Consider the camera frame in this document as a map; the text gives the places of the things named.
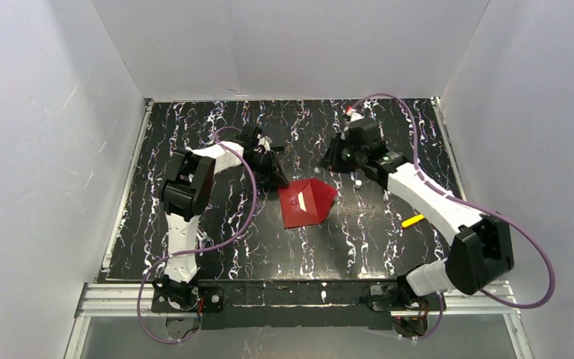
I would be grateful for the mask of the cream paper letter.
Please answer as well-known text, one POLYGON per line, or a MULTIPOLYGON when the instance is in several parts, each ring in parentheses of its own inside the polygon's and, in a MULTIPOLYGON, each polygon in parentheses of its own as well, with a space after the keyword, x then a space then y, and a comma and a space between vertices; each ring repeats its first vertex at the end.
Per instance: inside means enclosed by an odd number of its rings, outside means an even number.
POLYGON ((297 201, 298 201, 298 205, 299 205, 299 207, 300 207, 300 210, 303 211, 303 212, 306 212, 306 211, 307 211, 307 209, 306 209, 306 202, 305 202, 305 198, 304 198, 303 192, 300 192, 300 193, 297 195, 297 201))

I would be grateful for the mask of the red envelope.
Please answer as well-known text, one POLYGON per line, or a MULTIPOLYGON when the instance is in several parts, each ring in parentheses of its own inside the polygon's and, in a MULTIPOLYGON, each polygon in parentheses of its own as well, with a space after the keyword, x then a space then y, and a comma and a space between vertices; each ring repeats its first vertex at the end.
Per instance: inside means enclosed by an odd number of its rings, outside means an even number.
POLYGON ((278 189, 283 225, 286 229, 305 227, 324 222, 336 199, 335 187, 319 179, 300 179, 291 182, 289 187, 278 189), (306 212, 300 210, 297 195, 303 192, 306 212))

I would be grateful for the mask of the aluminium rail frame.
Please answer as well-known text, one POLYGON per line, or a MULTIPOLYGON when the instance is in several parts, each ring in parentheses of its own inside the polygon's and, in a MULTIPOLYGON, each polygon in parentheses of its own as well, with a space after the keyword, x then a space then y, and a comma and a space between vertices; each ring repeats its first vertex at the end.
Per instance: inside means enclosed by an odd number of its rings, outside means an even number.
POLYGON ((154 313, 152 291, 135 283, 91 284, 78 303, 66 358, 530 358, 518 310, 484 295, 445 296, 437 330, 425 340, 399 338, 390 324, 287 328, 260 325, 271 308, 248 308, 234 328, 211 330, 191 313, 154 313))

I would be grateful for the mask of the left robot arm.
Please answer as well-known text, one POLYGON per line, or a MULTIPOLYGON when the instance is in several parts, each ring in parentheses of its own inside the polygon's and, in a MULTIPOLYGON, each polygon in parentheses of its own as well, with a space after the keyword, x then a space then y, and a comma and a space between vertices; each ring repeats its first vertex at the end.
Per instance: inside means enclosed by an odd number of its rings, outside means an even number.
POLYGON ((164 273, 152 285, 161 300, 181 310, 192 309, 200 301, 199 290, 192 283, 198 272, 196 255, 203 252, 197 230, 215 175, 242 166, 253 188, 285 188, 290 183, 278 159, 285 149, 278 137, 257 125, 235 129, 226 140, 220 138, 221 132, 216 131, 215 144, 209 147, 175 150, 160 191, 167 223, 167 255, 164 273))

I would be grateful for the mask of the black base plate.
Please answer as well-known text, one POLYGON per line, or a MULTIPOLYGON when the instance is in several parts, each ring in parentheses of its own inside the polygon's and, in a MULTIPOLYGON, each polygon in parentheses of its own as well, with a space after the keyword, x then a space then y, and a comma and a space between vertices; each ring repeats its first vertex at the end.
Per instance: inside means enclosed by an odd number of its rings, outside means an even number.
POLYGON ((153 313, 187 313, 206 330, 365 327, 404 337, 428 332, 444 307, 437 295, 413 297, 393 280, 198 280, 152 285, 153 313))

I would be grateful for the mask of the black rectangular block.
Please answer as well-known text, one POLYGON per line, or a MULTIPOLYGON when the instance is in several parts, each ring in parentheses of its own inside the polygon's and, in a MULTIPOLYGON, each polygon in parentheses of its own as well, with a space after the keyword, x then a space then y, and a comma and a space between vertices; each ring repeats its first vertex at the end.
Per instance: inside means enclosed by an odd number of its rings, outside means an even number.
POLYGON ((285 151, 286 146, 284 144, 271 144, 270 150, 281 153, 285 151))

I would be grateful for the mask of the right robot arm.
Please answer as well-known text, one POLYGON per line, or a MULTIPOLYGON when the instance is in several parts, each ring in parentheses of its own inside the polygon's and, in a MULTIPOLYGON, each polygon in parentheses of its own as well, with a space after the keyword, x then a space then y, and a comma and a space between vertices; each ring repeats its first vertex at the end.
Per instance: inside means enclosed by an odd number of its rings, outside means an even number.
POLYGON ((434 180, 416 170, 403 153, 389 150, 375 120, 346 115, 320 167, 336 173, 361 170, 383 189, 423 215, 446 239, 443 260, 423 264, 401 275, 397 287, 408 298, 457 290, 473 295, 514 267, 508 224, 464 206, 434 180))

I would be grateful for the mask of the yellow handled screwdriver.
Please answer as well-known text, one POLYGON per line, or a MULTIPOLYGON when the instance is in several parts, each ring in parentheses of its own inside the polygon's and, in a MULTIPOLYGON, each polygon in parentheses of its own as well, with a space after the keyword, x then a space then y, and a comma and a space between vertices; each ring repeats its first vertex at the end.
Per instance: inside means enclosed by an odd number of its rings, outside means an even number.
POLYGON ((407 229, 409 227, 412 227, 416 224, 418 224, 419 222, 425 220, 425 217, 422 214, 419 215, 415 215, 412 218, 408 218, 404 221, 401 222, 401 228, 402 229, 407 229))

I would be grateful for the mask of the silver wrench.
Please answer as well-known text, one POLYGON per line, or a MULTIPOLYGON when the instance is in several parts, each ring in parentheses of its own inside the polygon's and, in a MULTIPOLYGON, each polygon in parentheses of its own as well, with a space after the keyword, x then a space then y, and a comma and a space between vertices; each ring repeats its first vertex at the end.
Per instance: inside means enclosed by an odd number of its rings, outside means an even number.
POLYGON ((202 237, 197 239, 197 247, 199 249, 210 248, 215 244, 211 237, 202 237))

